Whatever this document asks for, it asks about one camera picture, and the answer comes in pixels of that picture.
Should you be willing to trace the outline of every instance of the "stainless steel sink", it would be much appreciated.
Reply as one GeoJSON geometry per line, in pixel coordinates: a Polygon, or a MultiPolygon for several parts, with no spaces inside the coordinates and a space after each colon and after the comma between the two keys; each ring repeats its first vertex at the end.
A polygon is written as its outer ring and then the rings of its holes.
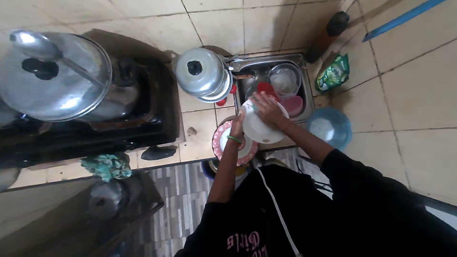
{"type": "Polygon", "coordinates": [[[311,86],[308,78],[308,73],[305,67],[305,61],[302,54],[280,54],[262,57],[246,58],[242,61],[231,62],[230,66],[233,67],[234,72],[257,72],[257,79],[242,79],[236,80],[235,85],[237,86],[237,94],[235,97],[235,106],[237,111],[245,102],[246,92],[251,85],[255,85],[259,82],[267,82],[266,74],[274,66],[289,62],[296,65],[302,72],[302,83],[298,90],[297,96],[303,99],[303,110],[301,113],[291,119],[295,123],[303,123],[311,116],[314,112],[313,95],[311,92],[311,86]]]}

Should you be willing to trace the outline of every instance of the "hand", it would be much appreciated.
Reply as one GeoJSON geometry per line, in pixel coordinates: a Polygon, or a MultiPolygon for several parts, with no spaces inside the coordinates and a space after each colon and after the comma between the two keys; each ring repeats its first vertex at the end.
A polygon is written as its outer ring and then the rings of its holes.
{"type": "Polygon", "coordinates": [[[251,101],[259,109],[256,113],[265,124],[273,129],[280,129],[281,126],[279,124],[287,118],[273,96],[267,95],[264,91],[260,92],[260,94],[254,92],[251,101]]]}
{"type": "Polygon", "coordinates": [[[232,128],[230,129],[230,135],[239,140],[243,137],[243,120],[244,112],[240,111],[238,116],[232,120],[232,128]]]}

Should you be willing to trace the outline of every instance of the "gas stove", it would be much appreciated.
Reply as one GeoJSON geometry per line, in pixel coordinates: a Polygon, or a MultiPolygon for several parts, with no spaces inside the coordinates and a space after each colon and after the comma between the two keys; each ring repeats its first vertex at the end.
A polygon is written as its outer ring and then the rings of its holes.
{"type": "Polygon", "coordinates": [[[141,97],[123,120],[46,123],[23,116],[0,129],[0,165],[20,168],[175,142],[179,108],[170,71],[155,59],[135,59],[141,97]]]}

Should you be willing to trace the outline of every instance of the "green cloth rag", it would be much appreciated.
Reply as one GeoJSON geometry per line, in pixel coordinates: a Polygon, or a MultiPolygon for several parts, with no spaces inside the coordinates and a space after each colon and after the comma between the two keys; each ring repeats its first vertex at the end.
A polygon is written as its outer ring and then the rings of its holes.
{"type": "Polygon", "coordinates": [[[109,182],[112,178],[123,179],[132,175],[129,161],[128,155],[124,153],[98,155],[82,159],[81,166],[101,177],[104,182],[109,182]]]}

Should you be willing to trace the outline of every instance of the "person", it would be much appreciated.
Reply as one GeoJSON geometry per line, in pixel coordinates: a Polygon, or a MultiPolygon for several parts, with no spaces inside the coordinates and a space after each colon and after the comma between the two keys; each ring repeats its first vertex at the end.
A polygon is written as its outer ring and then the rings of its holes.
{"type": "MultiPolygon", "coordinates": [[[[303,130],[264,92],[252,101],[262,121],[329,178],[333,199],[309,175],[278,165],[252,171],[235,191],[239,143],[229,138],[201,223],[175,256],[457,254],[457,231],[427,212],[419,195],[303,130]]],[[[233,120],[236,139],[243,118],[240,112],[233,120]]]]}

